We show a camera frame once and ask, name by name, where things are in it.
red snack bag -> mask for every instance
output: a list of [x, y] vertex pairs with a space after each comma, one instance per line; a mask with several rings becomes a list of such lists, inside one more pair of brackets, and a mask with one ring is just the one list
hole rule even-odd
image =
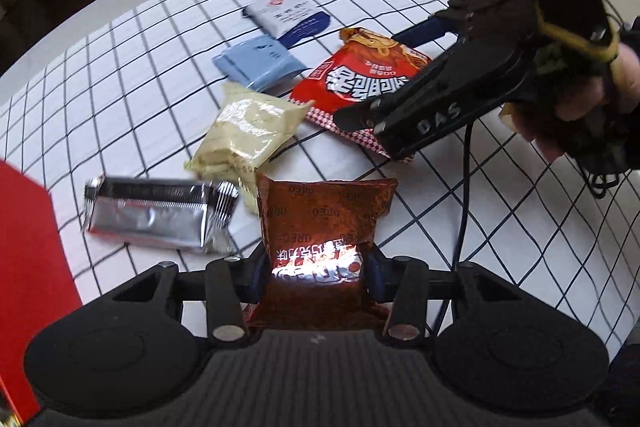
[[383, 327], [388, 308], [366, 293], [364, 262], [396, 180], [275, 182], [257, 173], [271, 280], [249, 324], [286, 330]]
[[338, 128], [334, 112], [372, 96], [395, 92], [431, 59], [364, 28], [343, 28], [340, 38], [344, 46], [300, 82], [290, 100], [300, 103], [315, 100], [307, 120], [388, 156], [370, 130], [345, 132]]

silver foil package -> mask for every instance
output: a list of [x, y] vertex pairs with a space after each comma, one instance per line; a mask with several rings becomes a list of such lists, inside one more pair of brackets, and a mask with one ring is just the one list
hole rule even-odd
[[100, 176], [84, 186], [84, 231], [160, 248], [229, 255], [230, 182]]

grid tablecloth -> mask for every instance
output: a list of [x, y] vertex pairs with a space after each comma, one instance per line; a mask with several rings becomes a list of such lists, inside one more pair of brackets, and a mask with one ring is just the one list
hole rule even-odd
[[[0, 108], [0, 153], [49, 189], [82, 301], [159, 261], [171, 259], [183, 270], [203, 269], [209, 261], [83, 235], [82, 186], [102, 172], [188, 177], [183, 163], [223, 102], [226, 79], [211, 59], [261, 33], [241, 16], [252, 1], [149, 0], [71, 46]], [[341, 27], [390, 35], [426, 19], [446, 0], [312, 1], [331, 14], [332, 23], [292, 48], [308, 67], [305, 73], [340, 47]], [[449, 34], [420, 50], [434, 57], [454, 40]], [[288, 87], [276, 94], [286, 96]], [[411, 255], [448, 269], [462, 213], [461, 135], [401, 164], [305, 122], [264, 170], [298, 181], [397, 177], [391, 213], [379, 223], [376, 242], [388, 256]], [[615, 355], [640, 313], [638, 174], [596, 201], [569, 159], [547, 165], [499, 123], [497, 111], [476, 123], [471, 150], [462, 259], [588, 325]], [[230, 230], [243, 253], [260, 240], [257, 217], [241, 204]], [[430, 321], [438, 308], [430, 306]], [[444, 326], [450, 321], [449, 312]], [[202, 304], [186, 307], [183, 322], [204, 334]]]

human hand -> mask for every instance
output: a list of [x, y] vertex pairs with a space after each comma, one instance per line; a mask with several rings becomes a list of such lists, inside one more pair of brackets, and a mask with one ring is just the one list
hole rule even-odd
[[[620, 111], [632, 112], [640, 103], [640, 60], [626, 44], [618, 47], [618, 57], [611, 65], [616, 87], [620, 92]], [[556, 116], [564, 121], [578, 120], [591, 109], [604, 102], [604, 83], [599, 76], [592, 76], [581, 86], [572, 86], [561, 93]], [[545, 159], [551, 163], [564, 154], [558, 142], [550, 136], [542, 136], [535, 115], [516, 103], [504, 104], [500, 119], [514, 132], [528, 141], [535, 141]]]

packaging wrapper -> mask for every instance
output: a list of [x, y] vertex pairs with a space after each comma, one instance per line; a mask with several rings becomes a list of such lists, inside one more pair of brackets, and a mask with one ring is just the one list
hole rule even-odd
[[258, 173], [271, 278], [248, 322], [287, 330], [383, 327], [388, 308], [366, 293], [364, 265], [396, 180], [275, 182]]
[[229, 255], [237, 199], [226, 181], [100, 176], [84, 187], [84, 230], [123, 243]]
[[238, 184], [244, 203], [257, 214], [256, 170], [293, 136], [312, 102], [296, 105], [232, 82], [224, 89], [225, 106], [185, 168]]
[[251, 17], [287, 48], [324, 31], [331, 19], [309, 0], [257, 0], [244, 8], [242, 14]]
[[213, 63], [232, 81], [258, 92], [306, 70], [302, 62], [269, 35], [231, 46], [214, 57]]
[[340, 130], [334, 124], [334, 112], [367, 98], [395, 92], [431, 59], [364, 28], [343, 28], [340, 38], [344, 45], [300, 82], [290, 99], [298, 103], [314, 100], [307, 120], [388, 157], [370, 130]]

